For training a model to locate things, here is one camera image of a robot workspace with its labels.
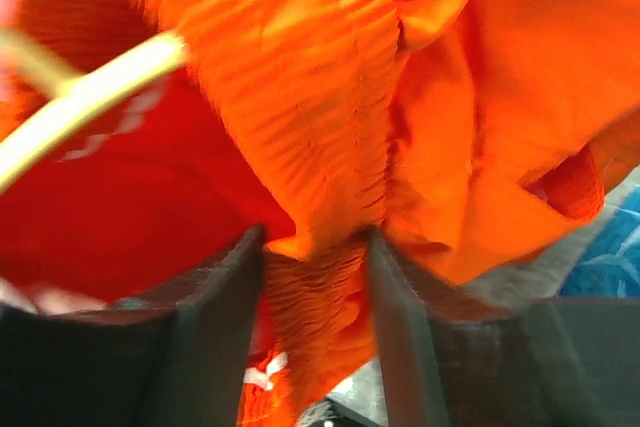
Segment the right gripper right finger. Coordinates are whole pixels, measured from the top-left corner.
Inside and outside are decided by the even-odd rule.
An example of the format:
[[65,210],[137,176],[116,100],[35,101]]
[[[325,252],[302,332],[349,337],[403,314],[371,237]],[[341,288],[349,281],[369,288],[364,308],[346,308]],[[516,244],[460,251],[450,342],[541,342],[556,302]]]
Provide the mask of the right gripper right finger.
[[367,270],[392,426],[635,426],[639,303],[487,304],[409,261],[378,230]]

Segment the orange shorts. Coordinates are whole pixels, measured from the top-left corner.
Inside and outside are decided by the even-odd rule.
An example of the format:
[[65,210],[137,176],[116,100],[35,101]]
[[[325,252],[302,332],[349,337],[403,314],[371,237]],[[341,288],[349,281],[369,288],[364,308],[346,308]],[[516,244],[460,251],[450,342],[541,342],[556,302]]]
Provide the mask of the orange shorts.
[[464,284],[533,258],[639,163],[639,0],[15,0],[91,73],[187,63],[1,197],[1,275],[113,302],[266,230],[234,426],[292,426],[374,354],[365,233]]

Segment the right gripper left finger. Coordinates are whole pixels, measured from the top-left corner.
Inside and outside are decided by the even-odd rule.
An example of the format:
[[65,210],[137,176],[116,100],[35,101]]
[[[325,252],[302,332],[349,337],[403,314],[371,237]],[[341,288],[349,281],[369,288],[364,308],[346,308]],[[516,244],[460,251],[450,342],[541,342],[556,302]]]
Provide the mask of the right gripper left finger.
[[5,426],[232,426],[262,285],[264,231],[99,311],[1,308]]

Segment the yellow hanger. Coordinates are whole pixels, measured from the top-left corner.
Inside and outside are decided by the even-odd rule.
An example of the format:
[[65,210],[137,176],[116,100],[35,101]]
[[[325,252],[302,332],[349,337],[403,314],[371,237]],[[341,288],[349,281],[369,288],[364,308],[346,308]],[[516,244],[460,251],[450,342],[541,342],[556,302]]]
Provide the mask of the yellow hanger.
[[1,29],[1,47],[50,101],[1,142],[1,190],[81,127],[151,81],[187,62],[184,39],[158,34],[88,74],[15,29]]

